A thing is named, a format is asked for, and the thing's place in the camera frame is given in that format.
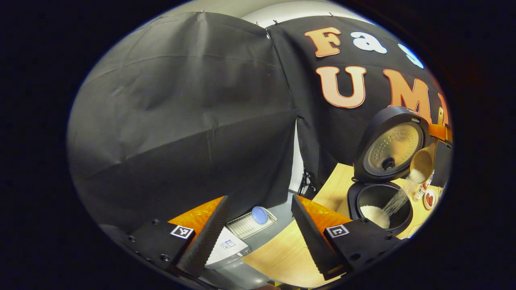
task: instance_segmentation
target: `white wall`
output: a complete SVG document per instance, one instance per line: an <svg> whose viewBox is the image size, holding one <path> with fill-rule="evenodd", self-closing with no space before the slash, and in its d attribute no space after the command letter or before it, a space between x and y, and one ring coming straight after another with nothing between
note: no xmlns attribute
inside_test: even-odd
<svg viewBox="0 0 516 290"><path fill-rule="evenodd" d="M259 26L267 27L274 24L273 20L276 20L280 23L290 19L308 16L325 15L330 17L330 12L334 16L353 18L374 24L370 20L361 17L351 10L348 10L339 4L335 4L329 1L294 1L278 3L254 11L246 16L243 16L242 19L251 23L258 22Z"/></svg>
<svg viewBox="0 0 516 290"><path fill-rule="evenodd" d="M315 2L315 1L295 1L295 2L284 2L278 3L274 5L270 5L268 7L259 9L254 11L248 15L242 17L242 19L247 20L251 23L258 22L258 25L261 27L267 27L274 24L273 20L278 21L279 23L283 21L287 21L290 19L308 17L308 16L317 16L317 15L327 15L330 16L330 12L334 16L339 17L347 17L353 18L356 20L364 21L367 23L374 24L366 18L359 16L352 11L331 2ZM301 183L303 175L303 160L301 159L301 154L299 152L299 142L297 138L297 126L296 133L294 139L294 162L292 165L292 178L290 186L288 187L290 190L297 191L299 189L299 184Z"/></svg>
<svg viewBox="0 0 516 290"><path fill-rule="evenodd" d="M193 0L170 10L167 14L201 11L221 13L237 18L248 15L264 7L283 2L296 2L297 0ZM313 2L328 2L327 0L312 0Z"/></svg>

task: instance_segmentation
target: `bottle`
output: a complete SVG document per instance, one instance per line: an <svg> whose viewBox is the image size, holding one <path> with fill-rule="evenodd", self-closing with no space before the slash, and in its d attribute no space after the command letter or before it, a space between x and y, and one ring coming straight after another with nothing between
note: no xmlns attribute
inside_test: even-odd
<svg viewBox="0 0 516 290"><path fill-rule="evenodd" d="M426 193L426 190L428 189L428 186L430 185L430 183L432 182L432 179L433 179L433 174L435 173L436 171L432 171L432 174L430 175L430 177L423 183L421 183L421 186L419 187L418 190L416 190L416 192L414 193L414 196L412 197L412 199L414 201L418 201L421 199L421 197L423 197Z"/></svg>

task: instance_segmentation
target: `rice cooker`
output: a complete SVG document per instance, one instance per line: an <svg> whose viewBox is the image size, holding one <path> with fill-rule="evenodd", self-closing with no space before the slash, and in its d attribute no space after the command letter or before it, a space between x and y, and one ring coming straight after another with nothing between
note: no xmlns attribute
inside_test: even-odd
<svg viewBox="0 0 516 290"><path fill-rule="evenodd" d="M383 208L400 187L390 181L407 175L410 161L429 138L428 122L411 109L399 106L379 111L368 124L353 161L354 184L348 190L350 218L360 219L360 207ZM396 235L412 221L407 202L390 217L386 231Z"/></svg>

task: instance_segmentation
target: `uncooked rice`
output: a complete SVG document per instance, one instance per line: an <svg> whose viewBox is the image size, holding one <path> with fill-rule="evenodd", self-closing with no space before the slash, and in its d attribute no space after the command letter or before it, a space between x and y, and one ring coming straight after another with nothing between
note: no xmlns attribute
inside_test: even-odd
<svg viewBox="0 0 516 290"><path fill-rule="evenodd" d="M362 214L365 218L369 219L384 229L388 229L391 225L391 221L389 220L387 213L385 213L377 206L364 205L360 207L360 211L362 211Z"/></svg>
<svg viewBox="0 0 516 290"><path fill-rule="evenodd" d="M425 176L419 170L412 169L407 179L412 180L415 183L421 184L425 181Z"/></svg>

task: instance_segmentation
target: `rice cooker inner lid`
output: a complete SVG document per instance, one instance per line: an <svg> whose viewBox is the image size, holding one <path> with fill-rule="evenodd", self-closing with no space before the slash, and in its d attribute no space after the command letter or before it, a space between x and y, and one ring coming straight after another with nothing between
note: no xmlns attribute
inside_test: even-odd
<svg viewBox="0 0 516 290"><path fill-rule="evenodd" d="M424 132L415 122L392 127L367 149L363 159L366 172L386 176L404 170L422 147Z"/></svg>

